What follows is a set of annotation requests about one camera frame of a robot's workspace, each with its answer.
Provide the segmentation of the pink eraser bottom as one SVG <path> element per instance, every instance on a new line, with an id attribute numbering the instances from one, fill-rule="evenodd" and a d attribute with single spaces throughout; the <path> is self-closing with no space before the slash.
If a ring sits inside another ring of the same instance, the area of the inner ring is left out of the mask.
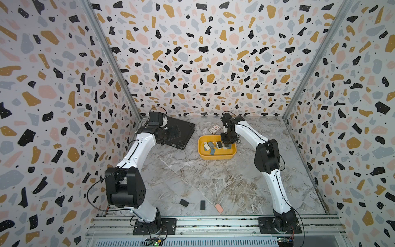
<path id="1" fill-rule="evenodd" d="M 224 211 L 224 209 L 222 208 L 222 206 L 219 203 L 217 203 L 215 205 L 215 209 L 218 211 L 219 214 L 223 213 L 223 211 Z"/>

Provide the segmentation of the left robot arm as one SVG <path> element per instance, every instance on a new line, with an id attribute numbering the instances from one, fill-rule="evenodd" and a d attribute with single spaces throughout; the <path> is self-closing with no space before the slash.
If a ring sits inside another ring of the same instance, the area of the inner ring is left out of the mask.
<path id="1" fill-rule="evenodd" d="M 159 209 L 145 200 L 146 186 L 140 169 L 149 152 L 179 135 L 177 127 L 168 125 L 168 116 L 161 112 L 150 112 L 147 122 L 141 126 L 125 157 L 116 167 L 105 172 L 107 200 L 120 210 L 130 211 L 137 217 L 137 228 L 158 232 L 161 229 Z"/>

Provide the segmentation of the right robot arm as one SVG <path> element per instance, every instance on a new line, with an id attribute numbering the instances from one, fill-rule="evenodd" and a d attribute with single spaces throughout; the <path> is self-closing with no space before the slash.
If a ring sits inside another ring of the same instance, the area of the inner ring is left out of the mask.
<path id="1" fill-rule="evenodd" d="M 291 206 L 280 176 L 278 143 L 254 130 L 241 115 L 232 116 L 229 112 L 221 116 L 224 132 L 220 134 L 225 145 L 236 143 L 241 137 L 255 148 L 254 165 L 262 173 L 268 185 L 273 203 L 274 229 L 280 233 L 294 230 L 297 226 L 297 213 Z"/>

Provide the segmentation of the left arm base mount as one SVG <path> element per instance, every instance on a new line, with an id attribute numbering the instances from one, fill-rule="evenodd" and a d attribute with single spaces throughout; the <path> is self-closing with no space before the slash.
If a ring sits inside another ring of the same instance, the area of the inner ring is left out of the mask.
<path id="1" fill-rule="evenodd" d="M 177 218 L 162 218 L 153 222 L 144 223 L 136 220 L 133 229 L 134 236 L 175 235 Z"/>

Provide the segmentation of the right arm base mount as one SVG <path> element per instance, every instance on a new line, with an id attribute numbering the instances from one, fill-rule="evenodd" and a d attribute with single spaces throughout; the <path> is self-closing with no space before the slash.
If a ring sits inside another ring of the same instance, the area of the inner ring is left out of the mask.
<path id="1" fill-rule="evenodd" d="M 274 217 L 259 217 L 258 227 L 261 234 L 301 234 L 302 228 L 298 220 L 293 221 L 289 226 L 282 230 L 275 224 Z"/>

